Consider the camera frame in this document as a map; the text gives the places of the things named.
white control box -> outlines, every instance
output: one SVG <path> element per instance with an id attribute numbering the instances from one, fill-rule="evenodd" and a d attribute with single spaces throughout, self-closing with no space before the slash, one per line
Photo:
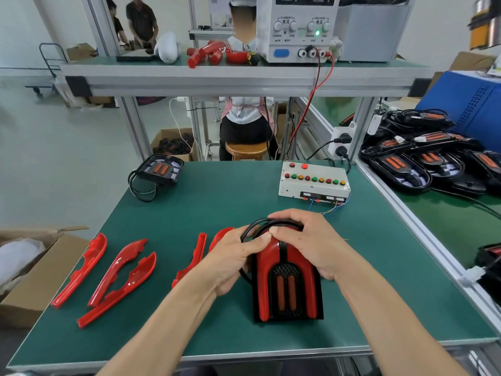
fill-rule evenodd
<path id="1" fill-rule="evenodd" d="M 344 169 L 285 161 L 282 165 L 279 196 L 344 203 L 350 194 L 350 184 Z"/>
<path id="2" fill-rule="evenodd" d="M 258 53 L 270 63 L 318 63 L 329 51 L 339 0 L 258 0 Z"/>

hand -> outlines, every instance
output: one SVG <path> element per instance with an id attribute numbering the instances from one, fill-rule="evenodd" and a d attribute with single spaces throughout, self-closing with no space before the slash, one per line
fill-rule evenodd
<path id="1" fill-rule="evenodd" d="M 271 227 L 270 232 L 276 239 L 295 246 L 328 280 L 335 278 L 337 257 L 353 251 L 321 214 L 291 208 L 273 213 L 268 218 L 292 219 L 304 225 L 302 232 L 287 227 Z"/>
<path id="2" fill-rule="evenodd" d="M 229 231 L 198 266 L 202 267 L 211 282 L 216 285 L 216 294 L 221 296 L 230 291 L 240 277 L 240 268 L 253 253 L 261 252 L 270 243 L 272 235 L 265 233 L 258 238 L 242 243 L 240 236 L 247 227 Z"/>

blue box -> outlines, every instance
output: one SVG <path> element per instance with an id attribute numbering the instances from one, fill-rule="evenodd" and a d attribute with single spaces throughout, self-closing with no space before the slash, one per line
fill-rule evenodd
<path id="1" fill-rule="evenodd" d="M 451 132 L 473 137 L 501 153 L 501 79 L 475 71 L 448 71 L 424 96 L 417 109 L 446 111 Z"/>

box of black parts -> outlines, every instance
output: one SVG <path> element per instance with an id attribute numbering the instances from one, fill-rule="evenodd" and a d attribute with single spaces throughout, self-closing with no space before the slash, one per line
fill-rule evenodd
<path id="1" fill-rule="evenodd" d="M 0 230 L 0 251 L 5 244 L 21 239 L 37 240 L 45 248 L 0 285 L 4 290 L 0 296 L 0 326 L 34 326 L 89 245 L 88 240 L 68 233 L 82 229 L 87 227 Z"/>
<path id="2" fill-rule="evenodd" d="M 184 162 L 198 161 L 191 128 L 161 129 L 151 141 L 154 153 L 170 154 Z"/>

right hand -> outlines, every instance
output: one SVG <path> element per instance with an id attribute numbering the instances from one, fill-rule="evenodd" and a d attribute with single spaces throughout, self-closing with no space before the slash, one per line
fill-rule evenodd
<path id="1" fill-rule="evenodd" d="M 339 256 L 353 251 L 321 214 L 291 208 L 273 213 L 268 218 L 292 219 L 304 225 L 302 232 L 287 227 L 271 227 L 270 233 L 277 240 L 295 246 L 328 280 L 335 278 Z"/>

